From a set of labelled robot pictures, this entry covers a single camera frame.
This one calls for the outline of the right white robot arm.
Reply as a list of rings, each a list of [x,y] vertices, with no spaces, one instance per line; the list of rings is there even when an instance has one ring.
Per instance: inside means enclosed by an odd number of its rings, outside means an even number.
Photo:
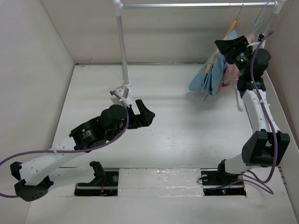
[[[229,64],[235,64],[241,75],[237,90],[246,107],[252,136],[242,147],[241,154],[220,162],[217,181],[226,184],[253,168],[271,168],[274,172],[290,143],[290,136],[276,125],[267,102],[262,75],[271,60],[270,53],[261,48],[262,39],[253,49],[245,36],[233,40],[216,40],[214,43]]]

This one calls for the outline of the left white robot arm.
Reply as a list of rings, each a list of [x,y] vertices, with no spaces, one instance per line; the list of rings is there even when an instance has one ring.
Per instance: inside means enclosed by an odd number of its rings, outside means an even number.
[[[92,161],[80,168],[66,168],[64,165],[116,141],[127,129],[150,126],[154,112],[140,99],[136,100],[136,105],[139,114],[135,114],[131,106],[112,105],[100,116],[71,130],[56,149],[28,162],[12,163],[11,175],[18,181],[14,185],[16,196],[31,202],[53,189],[73,183],[104,185],[107,175],[100,162]]]

